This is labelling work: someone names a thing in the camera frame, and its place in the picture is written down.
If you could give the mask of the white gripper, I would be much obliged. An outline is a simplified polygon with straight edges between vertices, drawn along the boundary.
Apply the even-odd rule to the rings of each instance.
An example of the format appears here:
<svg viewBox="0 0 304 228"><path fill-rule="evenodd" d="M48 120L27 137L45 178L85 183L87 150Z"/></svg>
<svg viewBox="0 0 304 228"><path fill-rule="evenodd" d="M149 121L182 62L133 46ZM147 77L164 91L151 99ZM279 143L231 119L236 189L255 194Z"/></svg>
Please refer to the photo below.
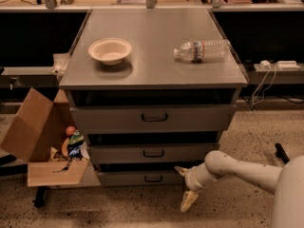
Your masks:
<svg viewBox="0 0 304 228"><path fill-rule="evenodd" d="M209 171L205 163L193 166L190 169L175 166L175 170L181 176L185 177L186 186L191 190L185 191L183 194L180 205L180 210L182 212L186 212L191 207L191 205L197 200L197 198L199 197L199 194L197 193L198 191L202 190L203 188L214 182L223 181L227 179L226 175L221 176Z"/></svg>

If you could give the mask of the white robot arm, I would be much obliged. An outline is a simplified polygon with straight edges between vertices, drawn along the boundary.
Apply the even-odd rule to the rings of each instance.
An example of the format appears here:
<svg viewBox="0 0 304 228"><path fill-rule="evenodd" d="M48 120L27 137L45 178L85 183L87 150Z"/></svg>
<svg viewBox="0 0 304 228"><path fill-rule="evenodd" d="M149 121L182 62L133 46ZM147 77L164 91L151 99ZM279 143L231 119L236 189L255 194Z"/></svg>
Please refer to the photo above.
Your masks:
<svg viewBox="0 0 304 228"><path fill-rule="evenodd" d="M279 167L240 161L221 151L211 151L204 163L175 169L188 187L180 205L182 212L191 207L204 187L236 177L275 196L271 228L304 228L304 156Z"/></svg>

